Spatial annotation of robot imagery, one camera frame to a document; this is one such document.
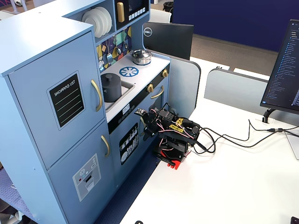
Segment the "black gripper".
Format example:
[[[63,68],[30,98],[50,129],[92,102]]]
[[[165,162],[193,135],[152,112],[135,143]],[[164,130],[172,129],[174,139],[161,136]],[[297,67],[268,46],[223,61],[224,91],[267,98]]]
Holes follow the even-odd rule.
[[[149,115],[144,115],[144,135],[143,140],[146,141],[149,137],[154,136],[159,131],[162,131],[164,128],[162,126],[163,117],[157,112],[149,112]]]

